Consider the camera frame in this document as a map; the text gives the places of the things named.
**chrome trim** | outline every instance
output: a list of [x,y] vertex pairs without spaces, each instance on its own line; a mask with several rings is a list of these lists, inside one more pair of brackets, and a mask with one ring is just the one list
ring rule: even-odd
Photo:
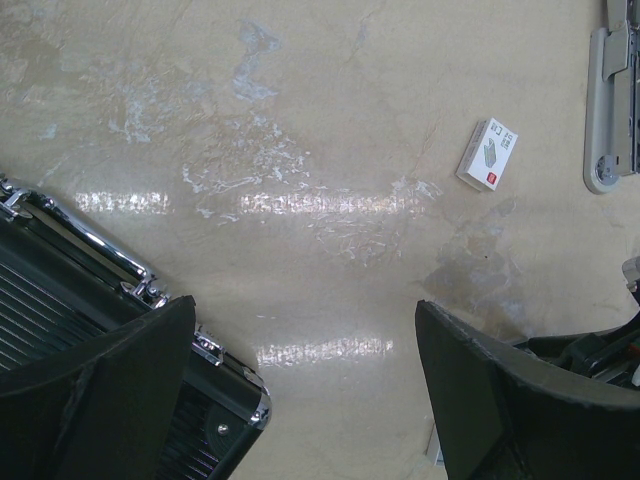
[[0,201],[0,211],[8,214],[10,220],[24,216],[24,213],[28,214],[28,212],[19,209],[20,203],[32,205],[80,239],[85,245],[131,275],[138,284],[133,286],[123,282],[121,287],[126,295],[153,309],[166,305],[171,299],[171,294],[164,287],[158,285],[158,277],[151,267],[138,260],[135,255],[127,252],[112,239],[107,239],[98,233],[86,222],[79,219],[71,209],[52,196],[31,188],[14,185],[1,172],[0,195],[8,197],[4,202]]
[[251,370],[249,367],[242,367],[242,372],[244,373],[244,378],[253,383],[256,387],[262,390],[264,387],[264,380],[260,375]]
[[216,367],[224,363],[224,354],[227,352],[217,340],[201,332],[193,334],[191,349]]
[[263,390],[262,397],[260,397],[260,403],[255,413],[249,420],[249,425],[258,430],[264,430],[271,421],[272,412],[271,397]]

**grille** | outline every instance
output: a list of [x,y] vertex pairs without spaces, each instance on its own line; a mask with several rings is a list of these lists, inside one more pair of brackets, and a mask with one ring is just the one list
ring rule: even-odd
[[212,400],[187,383],[182,384],[162,450],[156,478],[205,480],[218,464],[204,432]]
[[22,275],[0,263],[0,369],[12,370],[102,334]]
[[[0,262],[0,373],[70,349],[104,333],[40,286]],[[156,478],[206,479],[218,464],[205,440],[212,400],[184,383]]]

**small box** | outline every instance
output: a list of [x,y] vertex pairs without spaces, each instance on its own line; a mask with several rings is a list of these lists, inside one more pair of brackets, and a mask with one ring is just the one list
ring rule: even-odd
[[480,191],[495,190],[517,140],[494,118],[478,123],[456,175]]

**glossy floor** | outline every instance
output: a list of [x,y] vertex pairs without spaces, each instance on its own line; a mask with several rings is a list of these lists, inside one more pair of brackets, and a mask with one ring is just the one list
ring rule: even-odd
[[[633,311],[640,179],[581,178],[601,3],[5,0],[0,165],[259,366],[275,416],[236,480],[444,478],[417,300],[505,339]],[[480,194],[454,172],[491,116],[520,139]]]

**metal bracket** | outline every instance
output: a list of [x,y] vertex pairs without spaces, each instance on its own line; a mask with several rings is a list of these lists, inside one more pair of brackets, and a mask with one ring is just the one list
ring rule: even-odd
[[27,188],[16,188],[0,173],[0,212],[6,215],[7,220],[13,221],[16,218],[30,219],[32,215],[22,209],[20,202],[31,194]]
[[640,257],[627,260],[622,264],[622,273],[627,280],[627,288],[631,293],[638,291],[638,281],[640,281]]
[[201,332],[193,334],[192,350],[203,357],[206,361],[219,367],[224,363],[224,354],[226,349],[220,343],[209,335]]
[[638,20],[634,0],[608,0],[609,26],[591,35],[584,181],[596,194],[640,172]]

